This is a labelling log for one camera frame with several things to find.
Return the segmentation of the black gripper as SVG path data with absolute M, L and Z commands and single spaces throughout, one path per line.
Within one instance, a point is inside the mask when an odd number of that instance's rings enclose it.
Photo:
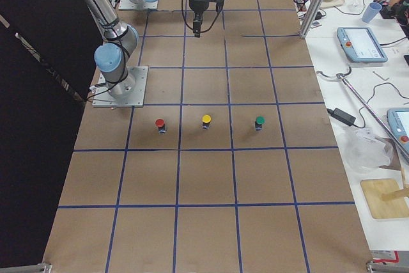
M 201 36 L 203 14 L 209 7 L 210 0 L 189 0 L 189 7 L 194 12 L 193 33 L 195 37 Z

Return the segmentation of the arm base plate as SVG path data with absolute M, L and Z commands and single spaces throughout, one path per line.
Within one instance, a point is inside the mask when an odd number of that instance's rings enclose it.
M 93 107 L 143 107 L 149 67 L 131 66 L 127 69 L 127 78 L 110 91 L 107 91 L 105 78 L 100 73 L 98 82 L 103 86 L 96 89 Z
M 158 1 L 147 2 L 145 0 L 120 0 L 118 10 L 120 11 L 144 11 L 156 10 Z

